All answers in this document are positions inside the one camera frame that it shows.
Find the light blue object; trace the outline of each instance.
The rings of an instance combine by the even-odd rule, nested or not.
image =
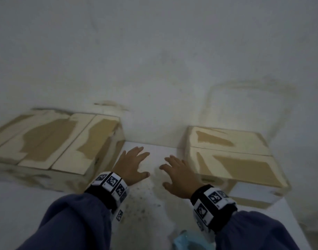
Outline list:
[[[174,250],[215,250],[215,246],[207,242],[201,233],[182,231],[173,241]]]

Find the table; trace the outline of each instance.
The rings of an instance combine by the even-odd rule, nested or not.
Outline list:
[[[113,233],[112,250],[170,249],[171,242],[182,230],[198,231],[189,200],[168,193],[162,182],[169,176],[159,169],[164,157],[183,157],[183,150],[126,142],[122,150],[144,146],[149,157],[140,164],[140,171],[151,176],[130,188],[123,202],[125,213],[118,230]],[[0,182],[0,250],[13,250],[34,233],[48,206],[65,193],[28,188]],[[259,211],[281,221],[301,250],[311,250],[285,198],[268,210],[238,206],[239,210]]]

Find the person's left hand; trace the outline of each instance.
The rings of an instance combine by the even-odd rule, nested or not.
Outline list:
[[[112,172],[119,175],[124,182],[131,186],[150,176],[149,172],[138,172],[141,161],[150,155],[149,152],[138,155],[144,147],[134,147],[130,151],[123,151],[119,160],[115,164]]]

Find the wall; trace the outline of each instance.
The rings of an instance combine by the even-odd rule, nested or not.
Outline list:
[[[172,147],[188,125],[261,132],[295,215],[318,214],[318,0],[0,0],[0,125],[31,107]]]

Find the person's right hand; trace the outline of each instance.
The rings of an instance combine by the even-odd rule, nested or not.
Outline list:
[[[164,170],[172,179],[172,184],[164,182],[162,185],[171,194],[185,199],[190,199],[193,193],[204,184],[197,178],[184,160],[179,160],[171,155],[166,157],[168,164],[163,164],[159,168]]]

